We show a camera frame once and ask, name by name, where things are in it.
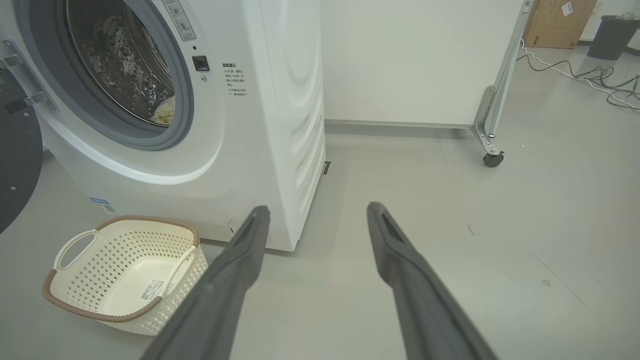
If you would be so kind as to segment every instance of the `stainless steel drum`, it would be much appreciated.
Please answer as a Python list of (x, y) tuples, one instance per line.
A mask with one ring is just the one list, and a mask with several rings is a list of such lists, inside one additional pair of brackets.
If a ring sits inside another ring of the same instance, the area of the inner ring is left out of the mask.
[(171, 75), (139, 18), (121, 0), (67, 0), (66, 10), (71, 43), (97, 86), (134, 117), (168, 127), (172, 113), (156, 111), (175, 106)]

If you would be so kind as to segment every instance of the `cardboard box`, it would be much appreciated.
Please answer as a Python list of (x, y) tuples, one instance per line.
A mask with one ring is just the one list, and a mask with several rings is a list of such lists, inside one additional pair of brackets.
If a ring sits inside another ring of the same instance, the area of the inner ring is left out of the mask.
[(597, 0), (538, 0), (525, 33), (527, 47), (575, 49)]

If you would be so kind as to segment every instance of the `caster wheel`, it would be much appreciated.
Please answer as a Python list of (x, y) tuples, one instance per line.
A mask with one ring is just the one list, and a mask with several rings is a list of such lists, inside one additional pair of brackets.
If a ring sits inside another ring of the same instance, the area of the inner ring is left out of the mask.
[(483, 161), (486, 164), (486, 166), (488, 167), (496, 167), (498, 165), (500, 165), (500, 163), (502, 163), (502, 160), (504, 160), (504, 156), (502, 155), (502, 153), (500, 153), (500, 155), (484, 155)]

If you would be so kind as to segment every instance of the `laundry basket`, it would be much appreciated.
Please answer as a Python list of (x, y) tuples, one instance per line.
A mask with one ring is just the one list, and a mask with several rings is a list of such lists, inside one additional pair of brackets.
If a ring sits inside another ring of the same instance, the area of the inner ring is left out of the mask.
[[(91, 243), (62, 266), (69, 248), (87, 236), (93, 236)], [(118, 217), (69, 240), (42, 290), (47, 300), (71, 313), (156, 335), (206, 269), (200, 237), (190, 225)]]

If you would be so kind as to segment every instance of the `white front-loading washing machine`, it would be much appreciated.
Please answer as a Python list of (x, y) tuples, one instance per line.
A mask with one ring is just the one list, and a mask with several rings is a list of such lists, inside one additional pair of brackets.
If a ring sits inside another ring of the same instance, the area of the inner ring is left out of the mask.
[(295, 249), (325, 157), (319, 0), (0, 5), (0, 58), (31, 95), (5, 108), (33, 107), (105, 213), (228, 241), (265, 204), (267, 247)]

